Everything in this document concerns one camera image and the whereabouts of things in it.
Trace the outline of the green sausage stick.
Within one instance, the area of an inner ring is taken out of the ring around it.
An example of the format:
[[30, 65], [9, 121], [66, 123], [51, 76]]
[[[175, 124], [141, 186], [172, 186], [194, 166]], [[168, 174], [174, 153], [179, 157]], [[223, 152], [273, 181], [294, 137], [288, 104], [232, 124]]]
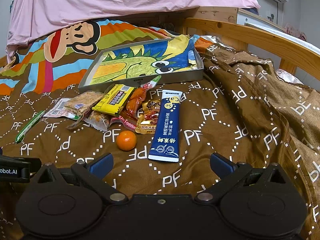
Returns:
[[40, 111], [26, 124], [26, 126], [18, 133], [17, 137], [15, 138], [16, 144], [20, 143], [24, 139], [28, 131], [39, 122], [39, 120], [45, 115], [45, 113], [46, 111]]

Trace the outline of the orange mandarin fruit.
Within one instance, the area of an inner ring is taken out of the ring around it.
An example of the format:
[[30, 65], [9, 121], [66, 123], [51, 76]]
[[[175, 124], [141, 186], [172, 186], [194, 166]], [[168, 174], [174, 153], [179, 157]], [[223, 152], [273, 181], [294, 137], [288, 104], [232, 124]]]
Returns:
[[122, 131], [116, 138], [116, 145], [122, 151], [130, 151], [135, 148], [137, 137], [131, 131]]

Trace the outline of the mixed nut bar packet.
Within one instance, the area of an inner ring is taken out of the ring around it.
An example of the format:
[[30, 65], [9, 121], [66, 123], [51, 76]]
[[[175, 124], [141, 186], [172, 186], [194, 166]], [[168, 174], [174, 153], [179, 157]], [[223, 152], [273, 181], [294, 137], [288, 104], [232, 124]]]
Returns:
[[103, 132], [107, 132], [110, 125], [109, 116], [97, 111], [91, 111], [83, 120], [93, 128]]

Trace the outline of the blue calcium stick packet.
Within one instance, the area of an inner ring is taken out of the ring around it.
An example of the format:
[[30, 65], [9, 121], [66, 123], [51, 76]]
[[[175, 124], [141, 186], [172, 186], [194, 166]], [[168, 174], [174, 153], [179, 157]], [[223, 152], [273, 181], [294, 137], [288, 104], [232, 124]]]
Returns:
[[182, 92], [163, 90], [156, 131], [151, 143], [150, 160], [176, 163], [179, 160], [179, 112]]

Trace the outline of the rice cracker clear packet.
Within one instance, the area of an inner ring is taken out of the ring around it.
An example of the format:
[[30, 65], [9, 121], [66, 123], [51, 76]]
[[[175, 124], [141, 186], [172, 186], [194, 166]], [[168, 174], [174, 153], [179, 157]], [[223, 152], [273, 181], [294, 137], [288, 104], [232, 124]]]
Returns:
[[86, 113], [95, 103], [103, 98], [104, 94], [102, 92], [95, 91], [85, 91], [78, 96], [69, 99], [64, 107], [70, 113], [76, 116], [82, 116]]

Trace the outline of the white spicy bean packet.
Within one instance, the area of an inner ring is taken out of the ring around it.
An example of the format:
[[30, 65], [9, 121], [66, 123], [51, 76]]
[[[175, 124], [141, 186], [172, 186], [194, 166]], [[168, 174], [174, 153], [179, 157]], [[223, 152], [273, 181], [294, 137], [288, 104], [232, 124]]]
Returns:
[[72, 120], [78, 120], [78, 116], [75, 114], [68, 112], [65, 108], [65, 103], [69, 100], [69, 98], [61, 98], [56, 105], [46, 112], [46, 114], [43, 115], [44, 118], [69, 118]]

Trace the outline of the gold foil snack packet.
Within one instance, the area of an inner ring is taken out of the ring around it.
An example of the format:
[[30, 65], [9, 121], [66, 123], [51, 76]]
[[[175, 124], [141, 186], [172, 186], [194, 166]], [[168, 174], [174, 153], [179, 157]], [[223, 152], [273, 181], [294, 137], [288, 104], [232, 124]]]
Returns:
[[149, 100], [142, 103], [143, 113], [139, 115], [135, 132], [139, 134], [154, 134], [157, 127], [161, 100]]

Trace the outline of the yellow snack bar packet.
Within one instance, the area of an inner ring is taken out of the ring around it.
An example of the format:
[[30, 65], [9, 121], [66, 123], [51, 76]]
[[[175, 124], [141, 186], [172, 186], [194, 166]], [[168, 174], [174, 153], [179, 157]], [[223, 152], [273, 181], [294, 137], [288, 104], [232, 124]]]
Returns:
[[95, 106], [92, 107], [92, 110], [112, 116], [119, 116], [134, 90], [135, 87], [116, 84]]

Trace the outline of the orange chicken snack packet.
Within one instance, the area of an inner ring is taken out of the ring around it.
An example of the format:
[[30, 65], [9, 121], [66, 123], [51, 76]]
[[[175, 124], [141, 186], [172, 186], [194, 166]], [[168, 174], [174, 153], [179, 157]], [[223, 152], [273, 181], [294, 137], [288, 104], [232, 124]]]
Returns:
[[146, 99], [147, 92], [157, 85], [161, 77], [161, 75], [157, 75], [149, 82], [141, 85], [134, 90], [126, 104], [126, 111], [128, 115], [130, 115], [134, 119], [138, 119], [137, 111], [142, 102]]

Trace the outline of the dark jerky clear packet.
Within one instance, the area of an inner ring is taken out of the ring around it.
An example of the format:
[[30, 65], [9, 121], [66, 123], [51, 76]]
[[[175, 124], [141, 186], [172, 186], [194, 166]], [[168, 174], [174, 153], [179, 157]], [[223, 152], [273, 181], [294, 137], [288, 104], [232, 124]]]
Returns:
[[75, 129], [77, 129], [81, 124], [83, 124], [83, 119], [84, 116], [81, 116], [78, 120], [76, 120], [76, 122], [73, 122], [72, 124], [68, 125], [66, 127], [67, 130], [69, 131], [74, 131]]

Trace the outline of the grey metal tray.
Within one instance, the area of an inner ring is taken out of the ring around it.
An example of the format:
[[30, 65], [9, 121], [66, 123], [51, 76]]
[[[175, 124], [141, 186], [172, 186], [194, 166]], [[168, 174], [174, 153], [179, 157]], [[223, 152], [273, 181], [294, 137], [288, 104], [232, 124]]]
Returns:
[[[90, 71], [94, 67], [94, 65], [98, 62], [99, 57], [101, 57], [102, 53], [105, 51], [113, 50], [113, 49], [119, 49], [123, 48], [125, 46], [134, 46], [134, 45], [139, 45], [142, 44], [143, 42], [135, 42], [132, 44], [127, 44], [127, 45], [122, 45], [122, 46], [115, 46], [109, 49], [104, 49], [102, 50], [98, 56], [95, 58], [95, 60], [92, 62], [90, 65], [89, 69], [85, 73], [84, 77], [80, 81], [78, 85], [78, 89], [81, 92], [85, 92], [87, 90], [95, 90], [99, 92], [104, 92], [108, 88], [110, 88], [114, 84], [124, 84], [127, 86], [131, 87], [140, 87], [141, 85], [149, 82], [152, 80], [154, 77], [157, 75], [150, 75], [150, 76], [139, 76], [131, 79], [123, 79], [123, 80], [116, 80], [116, 81], [110, 81], [110, 82], [105, 82], [105, 83], [100, 83], [96, 85], [89, 85], [87, 84], [87, 79], [89, 76]], [[190, 71], [182, 71], [182, 72], [174, 72], [174, 73], [169, 73], [169, 74], [161, 74], [161, 79], [159, 80], [159, 84], [166, 84], [166, 83], [179, 83], [179, 82], [190, 82], [190, 81], [197, 81], [201, 80], [203, 78], [203, 70], [204, 66], [202, 63], [202, 60], [195, 48], [195, 56], [196, 56], [196, 62], [197, 62], [197, 69], [196, 70], [190, 70]]]

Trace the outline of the dinosaur print cloth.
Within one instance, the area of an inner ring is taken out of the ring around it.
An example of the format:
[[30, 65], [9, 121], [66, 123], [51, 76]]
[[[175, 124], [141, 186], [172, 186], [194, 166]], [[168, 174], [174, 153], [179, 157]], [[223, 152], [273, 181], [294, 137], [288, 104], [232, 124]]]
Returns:
[[105, 51], [89, 73], [87, 84], [197, 69], [195, 46], [185, 35]]

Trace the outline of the pink bed sheet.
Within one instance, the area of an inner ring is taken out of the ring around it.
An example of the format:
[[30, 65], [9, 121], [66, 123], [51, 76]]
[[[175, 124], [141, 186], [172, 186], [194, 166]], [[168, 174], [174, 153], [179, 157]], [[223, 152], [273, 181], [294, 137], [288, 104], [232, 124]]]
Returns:
[[196, 7], [259, 8], [259, 3], [257, 0], [14, 0], [5, 51], [11, 59], [17, 48], [84, 20]]

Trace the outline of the wooden bed rail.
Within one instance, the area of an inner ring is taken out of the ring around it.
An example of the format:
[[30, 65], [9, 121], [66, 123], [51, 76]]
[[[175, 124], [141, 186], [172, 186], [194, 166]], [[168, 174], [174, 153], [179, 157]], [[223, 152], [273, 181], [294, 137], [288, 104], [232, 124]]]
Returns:
[[256, 46], [281, 58], [280, 68], [294, 75], [300, 68], [319, 79], [319, 49], [284, 33], [278, 25], [235, 7], [198, 7], [177, 13], [176, 30], [218, 34], [225, 44], [246, 50]]

